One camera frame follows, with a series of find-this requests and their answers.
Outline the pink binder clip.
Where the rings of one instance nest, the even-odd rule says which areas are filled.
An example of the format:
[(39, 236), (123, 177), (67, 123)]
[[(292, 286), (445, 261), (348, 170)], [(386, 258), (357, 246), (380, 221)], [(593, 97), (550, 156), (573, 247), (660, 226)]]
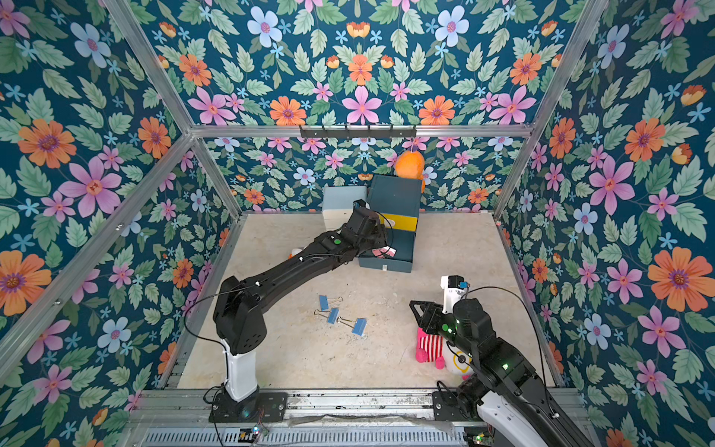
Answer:
[(385, 246), (382, 248), (372, 250), (372, 255), (375, 258), (380, 259), (392, 259), (395, 257), (397, 251), (393, 247)]

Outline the dark teal drawer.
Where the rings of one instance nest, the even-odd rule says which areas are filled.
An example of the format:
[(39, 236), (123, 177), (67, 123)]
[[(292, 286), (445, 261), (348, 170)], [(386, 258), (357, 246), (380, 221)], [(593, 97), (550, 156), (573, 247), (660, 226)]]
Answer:
[(413, 253), (416, 234), (413, 232), (387, 229), (387, 246), (393, 247), (397, 253), (392, 259), (375, 258), (372, 251), (359, 257), (359, 266), (388, 272), (411, 273), (413, 270)]

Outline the blue binder clip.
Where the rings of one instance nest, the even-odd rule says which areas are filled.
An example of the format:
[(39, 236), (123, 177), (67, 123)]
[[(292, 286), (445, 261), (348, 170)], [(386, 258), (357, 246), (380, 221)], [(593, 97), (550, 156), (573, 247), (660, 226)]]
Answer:
[(320, 312), (328, 312), (331, 310), (332, 305), (342, 303), (344, 298), (342, 296), (329, 298), (327, 295), (320, 296), (320, 307), (318, 308)]
[(338, 318), (337, 320), (340, 324), (348, 327), (351, 330), (352, 335), (357, 335), (363, 337), (366, 327), (366, 318), (356, 318), (355, 320), (347, 320), (346, 318)]
[(324, 318), (327, 324), (334, 325), (339, 320), (339, 311), (340, 309), (338, 307), (332, 307), (328, 310), (315, 310), (314, 315)]

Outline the yellow top drawer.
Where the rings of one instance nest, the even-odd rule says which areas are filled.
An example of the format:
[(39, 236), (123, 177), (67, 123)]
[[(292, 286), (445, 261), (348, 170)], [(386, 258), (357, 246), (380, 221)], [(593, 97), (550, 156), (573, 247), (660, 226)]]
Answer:
[(388, 228), (413, 233), (417, 230), (419, 222), (418, 216), (405, 216), (389, 213), (383, 213), (381, 219)]

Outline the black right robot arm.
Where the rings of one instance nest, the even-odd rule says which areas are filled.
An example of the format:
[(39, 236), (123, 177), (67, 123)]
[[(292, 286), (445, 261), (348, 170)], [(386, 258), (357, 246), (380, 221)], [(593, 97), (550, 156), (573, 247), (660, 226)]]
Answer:
[(478, 300), (461, 300), (449, 313), (427, 301), (411, 301), (410, 309), (427, 335), (439, 335), (447, 346), (463, 351), (472, 371), (456, 389), (437, 384), (436, 417), (451, 411), (482, 421), (496, 431), (496, 446), (592, 445), (530, 361), (496, 334)]

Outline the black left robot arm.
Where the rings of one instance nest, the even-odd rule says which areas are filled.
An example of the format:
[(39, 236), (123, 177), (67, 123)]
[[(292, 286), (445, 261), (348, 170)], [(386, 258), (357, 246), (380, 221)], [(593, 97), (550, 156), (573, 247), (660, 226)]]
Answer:
[(356, 200), (346, 223), (319, 234), (292, 258), (247, 279), (224, 280), (212, 318), (225, 349), (228, 397), (242, 403), (258, 392), (255, 349), (266, 339), (264, 313), (311, 279), (385, 246), (381, 214)]

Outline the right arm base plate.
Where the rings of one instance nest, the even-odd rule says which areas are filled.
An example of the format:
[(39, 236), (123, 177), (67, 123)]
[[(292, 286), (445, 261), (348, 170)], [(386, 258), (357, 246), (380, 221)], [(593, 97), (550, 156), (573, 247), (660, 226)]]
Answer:
[(436, 421), (447, 422), (480, 422), (478, 415), (469, 415), (458, 406), (455, 396), (447, 391), (433, 391), (431, 393), (433, 417)]

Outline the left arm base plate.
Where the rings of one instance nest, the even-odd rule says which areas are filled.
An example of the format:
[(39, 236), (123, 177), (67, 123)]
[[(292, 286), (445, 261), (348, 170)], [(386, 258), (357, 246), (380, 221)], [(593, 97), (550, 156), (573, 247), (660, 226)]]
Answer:
[(285, 392), (255, 391), (241, 402), (236, 402), (225, 391), (212, 399), (209, 420), (216, 424), (274, 423), (284, 419), (288, 394)]

